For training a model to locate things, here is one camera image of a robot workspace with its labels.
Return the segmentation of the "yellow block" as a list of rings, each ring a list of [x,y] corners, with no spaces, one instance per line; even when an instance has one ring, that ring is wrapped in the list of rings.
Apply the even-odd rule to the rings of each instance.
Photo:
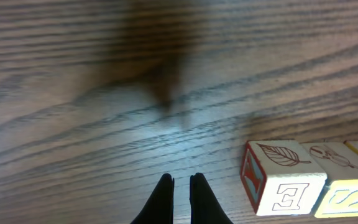
[[[358,217],[358,155],[342,142],[310,142],[302,146],[327,173],[314,216]]]

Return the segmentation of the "wooden letter E block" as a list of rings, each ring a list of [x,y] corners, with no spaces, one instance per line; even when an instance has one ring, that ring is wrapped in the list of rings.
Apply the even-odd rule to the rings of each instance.
[[[240,172],[257,216],[309,214],[327,173],[296,140],[247,141]]]

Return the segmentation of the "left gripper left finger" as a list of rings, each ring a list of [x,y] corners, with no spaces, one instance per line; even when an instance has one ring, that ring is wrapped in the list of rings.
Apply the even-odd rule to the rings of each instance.
[[[163,174],[131,224],[172,224],[174,186],[175,179],[168,173]]]

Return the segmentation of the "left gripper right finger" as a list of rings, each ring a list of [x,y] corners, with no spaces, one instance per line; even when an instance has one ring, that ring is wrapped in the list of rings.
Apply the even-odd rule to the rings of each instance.
[[[202,173],[190,177],[191,224],[232,224]]]

